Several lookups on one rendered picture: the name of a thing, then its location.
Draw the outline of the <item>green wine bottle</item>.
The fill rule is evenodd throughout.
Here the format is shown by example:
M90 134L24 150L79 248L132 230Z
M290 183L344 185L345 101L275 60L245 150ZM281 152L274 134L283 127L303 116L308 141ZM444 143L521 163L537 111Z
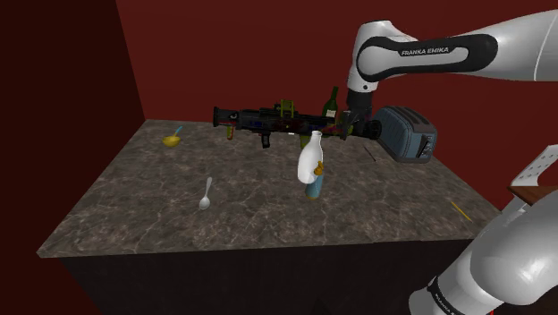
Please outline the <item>green wine bottle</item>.
M333 86L330 98L326 101L323 106L322 116L335 118L338 110L338 105L336 101L338 93L338 87Z

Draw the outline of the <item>white milk bottle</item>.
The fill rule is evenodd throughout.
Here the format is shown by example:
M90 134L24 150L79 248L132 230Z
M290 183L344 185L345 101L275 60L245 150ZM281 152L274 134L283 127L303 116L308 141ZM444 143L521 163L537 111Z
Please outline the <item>white milk bottle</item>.
M309 143L300 153L298 162L298 179L305 184L316 181L315 169L318 163L323 161L323 150L321 147L322 132L313 131Z

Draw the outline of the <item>white perforated panel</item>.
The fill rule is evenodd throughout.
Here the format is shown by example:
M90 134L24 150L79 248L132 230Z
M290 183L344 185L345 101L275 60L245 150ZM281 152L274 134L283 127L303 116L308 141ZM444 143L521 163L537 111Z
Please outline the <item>white perforated panel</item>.
M538 186L538 177L558 158L558 144L549 145L511 182L511 186Z

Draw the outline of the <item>yellow pencil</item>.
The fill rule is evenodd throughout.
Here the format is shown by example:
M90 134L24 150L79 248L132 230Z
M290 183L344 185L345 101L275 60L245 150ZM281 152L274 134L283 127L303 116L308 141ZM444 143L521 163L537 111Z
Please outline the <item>yellow pencil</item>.
M473 222L472 219L462 210L458 207L457 204L455 204L453 201L451 201L451 204L454 206L454 208L461 213L469 222Z

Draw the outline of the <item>black toy rocket launcher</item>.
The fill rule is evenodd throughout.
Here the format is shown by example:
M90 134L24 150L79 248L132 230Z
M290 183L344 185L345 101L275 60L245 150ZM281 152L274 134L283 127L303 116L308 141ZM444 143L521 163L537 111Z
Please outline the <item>black toy rocket launcher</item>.
M294 102L282 99L272 107L260 109L229 110L217 106L213 110L213 126L227 127L227 139L231 140L235 130L247 130L261 137L262 147L270 147L270 136L273 132L298 134L300 147L309 142L313 131L320 131L326 137L340 139L340 121L335 118L321 115L300 114Z

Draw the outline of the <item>blue-grey toaster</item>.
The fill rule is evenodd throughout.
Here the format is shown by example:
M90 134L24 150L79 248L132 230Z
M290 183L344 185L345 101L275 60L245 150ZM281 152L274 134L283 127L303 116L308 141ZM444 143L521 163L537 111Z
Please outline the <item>blue-grey toaster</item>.
M425 116L406 106L384 106L373 116L381 123L377 142L399 163L427 163L433 155L437 130Z

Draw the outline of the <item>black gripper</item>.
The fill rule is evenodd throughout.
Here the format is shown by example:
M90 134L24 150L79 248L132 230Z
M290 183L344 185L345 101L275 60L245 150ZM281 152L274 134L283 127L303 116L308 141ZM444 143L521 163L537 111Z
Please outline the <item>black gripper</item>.
M352 134L354 136L361 136L366 125L364 115L370 115L372 112L372 91L357 92L352 89L348 90L346 104L350 111L343 111L340 115L341 134L340 139L346 140L351 127L351 112L356 114L353 120Z

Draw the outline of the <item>silver spoon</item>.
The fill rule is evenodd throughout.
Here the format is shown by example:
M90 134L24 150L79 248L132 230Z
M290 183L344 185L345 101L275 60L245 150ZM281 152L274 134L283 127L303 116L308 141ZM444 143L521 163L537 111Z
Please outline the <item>silver spoon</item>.
M207 178L206 189L203 198L199 201L199 209L204 210L210 207L211 201L208 197L209 189L211 187L213 179L211 177Z

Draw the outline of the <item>blue and yellow figure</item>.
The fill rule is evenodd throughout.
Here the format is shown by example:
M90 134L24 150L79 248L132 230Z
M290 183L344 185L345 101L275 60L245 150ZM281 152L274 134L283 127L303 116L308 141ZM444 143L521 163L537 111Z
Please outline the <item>blue and yellow figure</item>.
M324 178L324 165L321 161L317 162L317 167L314 169L316 180L306 186L306 196L310 200L316 200L321 192L323 178Z

